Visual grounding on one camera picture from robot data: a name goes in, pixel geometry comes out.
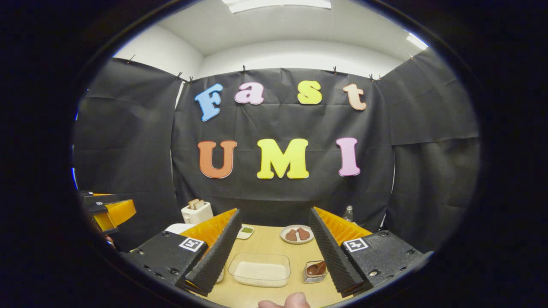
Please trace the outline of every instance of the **food on plate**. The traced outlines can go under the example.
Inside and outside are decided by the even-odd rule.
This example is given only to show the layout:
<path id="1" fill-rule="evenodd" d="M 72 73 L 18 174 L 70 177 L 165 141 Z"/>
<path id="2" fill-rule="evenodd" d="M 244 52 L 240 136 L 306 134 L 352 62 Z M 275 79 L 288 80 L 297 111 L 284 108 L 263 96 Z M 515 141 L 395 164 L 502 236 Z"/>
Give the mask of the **food on plate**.
<path id="1" fill-rule="evenodd" d="M 297 232 L 299 233 L 299 238 L 301 239 L 301 241 L 304 241 L 310 237 L 310 233 L 301 227 L 297 229 Z"/>
<path id="2" fill-rule="evenodd" d="M 286 234 L 286 239 L 288 241 L 296 242 L 297 241 L 297 230 L 291 229 Z"/>

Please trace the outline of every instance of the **wooden table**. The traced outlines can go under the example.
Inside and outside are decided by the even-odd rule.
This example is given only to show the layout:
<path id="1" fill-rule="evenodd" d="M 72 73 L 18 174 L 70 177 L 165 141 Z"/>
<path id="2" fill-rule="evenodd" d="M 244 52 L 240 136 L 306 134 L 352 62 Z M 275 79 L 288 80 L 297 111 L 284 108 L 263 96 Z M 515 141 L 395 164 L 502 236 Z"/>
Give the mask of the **wooden table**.
<path id="1" fill-rule="evenodd" d="M 307 261 L 323 260 L 318 244 L 314 238 L 304 244 L 290 244 L 279 236 L 283 227 L 254 226 L 255 232 L 249 239 L 236 239 L 230 256 L 226 261 L 224 278 L 217 283 L 207 300 L 231 308 L 257 308 L 261 300 L 271 300 L 283 305 L 286 297 L 294 292 L 304 292 L 312 308 L 324 307 L 343 301 L 352 296 L 343 298 L 335 289 L 335 285 L 328 273 L 323 281 L 306 284 L 303 282 L 302 272 Z M 282 254 L 289 258 L 291 275 L 284 287 L 263 288 L 246 286 L 237 283 L 228 268 L 232 258 L 238 253 Z"/>

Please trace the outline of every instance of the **ceiling light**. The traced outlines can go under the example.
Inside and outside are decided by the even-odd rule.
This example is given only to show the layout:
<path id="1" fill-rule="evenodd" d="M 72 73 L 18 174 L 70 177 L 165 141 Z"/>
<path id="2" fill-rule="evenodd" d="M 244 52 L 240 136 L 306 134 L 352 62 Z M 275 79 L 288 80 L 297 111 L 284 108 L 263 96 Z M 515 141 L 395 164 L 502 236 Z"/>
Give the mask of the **ceiling light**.
<path id="1" fill-rule="evenodd" d="M 428 45 L 426 45 L 423 41 L 421 41 L 418 37 L 416 37 L 412 33 L 409 34 L 409 36 L 407 37 L 407 40 L 415 44 L 415 46 L 419 47 L 422 50 L 425 50 L 428 47 Z"/>
<path id="2" fill-rule="evenodd" d="M 222 0 L 233 13 L 242 12 L 263 7 L 274 7 L 279 5 L 301 5 L 331 9 L 330 0 Z"/>

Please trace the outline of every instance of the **water bottle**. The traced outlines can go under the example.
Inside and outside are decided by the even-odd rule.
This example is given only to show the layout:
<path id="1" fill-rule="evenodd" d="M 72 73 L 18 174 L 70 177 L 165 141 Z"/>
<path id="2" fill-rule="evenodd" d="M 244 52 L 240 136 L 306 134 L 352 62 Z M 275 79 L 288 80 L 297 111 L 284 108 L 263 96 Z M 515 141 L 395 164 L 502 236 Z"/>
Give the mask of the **water bottle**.
<path id="1" fill-rule="evenodd" d="M 344 212 L 344 215 L 342 216 L 342 218 L 348 220 L 349 222 L 352 222 L 352 217 L 353 217 L 352 206 L 347 206 L 346 211 Z"/>

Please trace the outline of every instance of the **rectangular glass dish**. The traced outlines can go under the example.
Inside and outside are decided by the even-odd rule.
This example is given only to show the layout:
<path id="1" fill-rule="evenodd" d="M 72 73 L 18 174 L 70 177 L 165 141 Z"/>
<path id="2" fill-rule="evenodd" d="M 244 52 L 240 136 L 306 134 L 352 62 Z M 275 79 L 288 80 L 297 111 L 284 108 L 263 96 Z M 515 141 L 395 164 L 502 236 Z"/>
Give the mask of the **rectangular glass dish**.
<path id="1" fill-rule="evenodd" d="M 291 274 L 286 256 L 253 253 L 235 255 L 229 273 L 238 283 L 266 288 L 285 286 Z"/>

